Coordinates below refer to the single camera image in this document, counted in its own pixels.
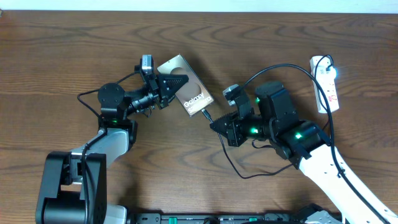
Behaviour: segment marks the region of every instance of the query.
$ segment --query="wooden table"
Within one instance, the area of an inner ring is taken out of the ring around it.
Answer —
[[[46,155],[69,151],[96,134],[95,116],[76,95],[133,71],[143,54],[160,65],[182,54],[214,95],[217,118],[234,110],[222,90],[277,63],[309,69],[331,54],[340,109],[336,145],[363,182],[398,212],[398,16],[177,12],[7,11],[0,18],[0,223],[33,223]],[[322,126],[313,85],[279,68],[302,118]],[[125,82],[138,88],[138,77]],[[98,110],[96,95],[85,100]],[[108,170],[108,202],[164,213],[255,213],[298,210],[327,196],[301,172],[240,179],[216,134],[174,101],[152,117],[136,115],[137,142]],[[228,148],[244,175],[288,164],[248,141]]]

